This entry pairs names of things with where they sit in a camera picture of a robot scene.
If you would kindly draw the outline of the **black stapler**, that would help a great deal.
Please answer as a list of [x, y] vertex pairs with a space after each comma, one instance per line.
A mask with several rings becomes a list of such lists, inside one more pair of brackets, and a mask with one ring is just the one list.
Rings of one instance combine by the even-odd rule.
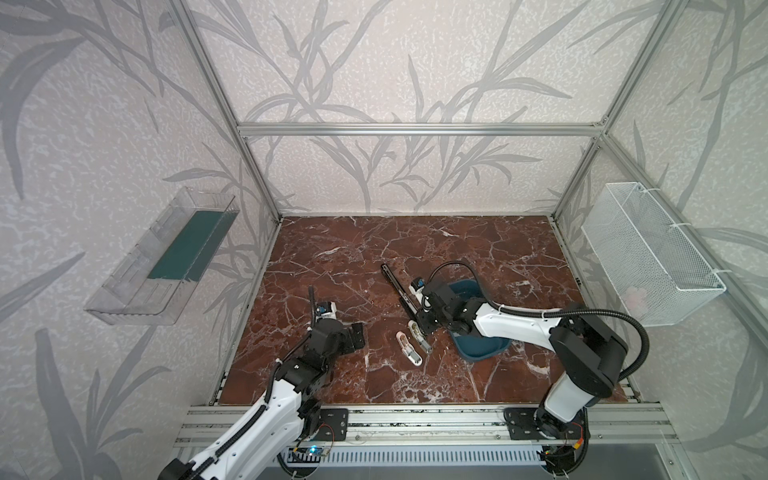
[[399, 282], [399, 280], [396, 278], [390, 267], [386, 263], [382, 263], [380, 265], [380, 269], [382, 271], [382, 274], [386, 278], [386, 280], [392, 285], [394, 290], [396, 291], [399, 302], [403, 309], [405, 310], [406, 314], [408, 315], [408, 318], [414, 322], [417, 321], [417, 307], [403, 288], [402, 284]]

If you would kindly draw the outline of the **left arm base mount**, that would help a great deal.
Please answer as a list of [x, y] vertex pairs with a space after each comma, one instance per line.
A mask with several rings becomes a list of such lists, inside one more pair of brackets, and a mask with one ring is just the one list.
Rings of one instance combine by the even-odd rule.
[[301, 439], [315, 442], [344, 441], [348, 426], [347, 408], [321, 408], [305, 420]]

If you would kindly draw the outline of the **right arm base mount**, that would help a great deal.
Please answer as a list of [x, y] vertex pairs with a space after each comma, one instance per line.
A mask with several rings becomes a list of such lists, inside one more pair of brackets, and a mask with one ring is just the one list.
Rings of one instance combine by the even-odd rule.
[[543, 407], [507, 407], [503, 420], [511, 440], [564, 441], [575, 443], [590, 438], [588, 411], [580, 409], [570, 422], [559, 420]]

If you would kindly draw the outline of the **beige stapler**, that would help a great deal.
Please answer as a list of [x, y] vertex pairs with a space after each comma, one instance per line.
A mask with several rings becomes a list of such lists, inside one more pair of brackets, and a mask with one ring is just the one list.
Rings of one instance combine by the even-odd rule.
[[416, 343], [419, 345], [421, 350], [427, 355], [431, 354], [433, 351], [432, 346], [426, 340], [426, 337], [421, 331], [417, 322], [414, 320], [410, 320], [408, 322], [408, 329], [411, 333], [412, 338], [416, 341]]

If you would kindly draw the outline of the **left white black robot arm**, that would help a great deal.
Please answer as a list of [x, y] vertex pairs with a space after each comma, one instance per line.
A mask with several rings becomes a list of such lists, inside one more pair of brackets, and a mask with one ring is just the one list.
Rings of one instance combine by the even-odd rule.
[[259, 400], [211, 445], [183, 462], [171, 460], [161, 479], [255, 479], [289, 445], [317, 433], [317, 391], [339, 357], [365, 346], [363, 324], [346, 325], [332, 301], [318, 303], [308, 288], [310, 323], [299, 343], [276, 361]]

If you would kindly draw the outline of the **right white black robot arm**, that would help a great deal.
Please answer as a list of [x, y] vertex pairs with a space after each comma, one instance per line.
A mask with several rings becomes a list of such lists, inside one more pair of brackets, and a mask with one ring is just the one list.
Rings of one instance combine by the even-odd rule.
[[417, 324], [426, 334], [442, 327], [459, 336], [504, 338], [554, 352], [564, 372], [534, 416], [534, 425], [546, 437], [556, 437], [585, 409], [611, 397], [616, 385], [648, 358], [649, 335], [628, 314], [579, 304], [565, 309], [514, 308], [493, 301], [481, 283], [477, 295], [464, 297], [437, 278], [450, 264], [411, 282], [411, 293], [419, 301]]

